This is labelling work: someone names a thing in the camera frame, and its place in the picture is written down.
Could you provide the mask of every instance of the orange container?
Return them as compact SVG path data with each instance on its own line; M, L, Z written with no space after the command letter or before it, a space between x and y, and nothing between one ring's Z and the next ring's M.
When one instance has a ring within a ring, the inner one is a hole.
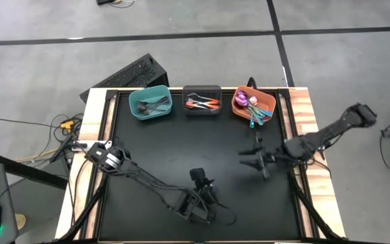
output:
M236 105L236 103L234 102L234 99L239 91L243 91L244 93L246 93L248 95L248 98L250 98L251 96L257 97L256 107L271 112L273 116L276 106L276 99L269 94L265 94L264 92L258 91L251 87L247 87L245 85L237 87L236 92L234 92L233 100L231 101L233 113L238 116L244 117L245 119L251 120L251 113L246 108L238 108L238 105ZM271 117L266 117L264 118L263 122L269 121L270 119Z

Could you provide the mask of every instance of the teal container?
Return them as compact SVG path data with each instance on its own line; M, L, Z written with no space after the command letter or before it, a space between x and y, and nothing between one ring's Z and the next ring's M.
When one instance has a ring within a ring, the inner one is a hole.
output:
M141 115L138 113L136 107L137 102L156 102L164 96L168 97L169 104L160 105L157 109L165 110L165 112L152 111L149 115ZM129 103L132 115L139 120L146 120L169 114L173 106L173 99L171 97L171 92L169 92L168 87L164 85L157 85L154 87L149 87L132 92L129 95Z

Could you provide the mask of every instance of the black stand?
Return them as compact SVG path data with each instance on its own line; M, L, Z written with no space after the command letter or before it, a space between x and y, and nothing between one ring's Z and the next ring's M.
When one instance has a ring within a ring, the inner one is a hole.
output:
M64 178L55 176L40 169L35 169L34 167L23 165L2 156L0 156L0 164L4 165L7 173L27 178L34 182L66 190L67 180Z

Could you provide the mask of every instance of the gray floor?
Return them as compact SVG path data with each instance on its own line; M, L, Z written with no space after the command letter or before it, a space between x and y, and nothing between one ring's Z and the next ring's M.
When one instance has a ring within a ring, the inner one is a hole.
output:
M274 5L282 30L390 26L390 0ZM264 0L139 0L129 9L98 7L94 0L0 1L0 40L272 29ZM327 157L347 236L390 242L390 171L378 149L379 131L390 123L390 33L283 38L295 85L309 87L319 126L354 102L378 113L377 125L344 135ZM250 76L259 85L286 85L273 36L0 46L0 117L50 123L59 113L82 112L82 91L146 53L165 68L172 86L234 86ZM38 153L48 133L0 122L0 154ZM384 150L390 162L390 140ZM18 243L51 239L56 222Z

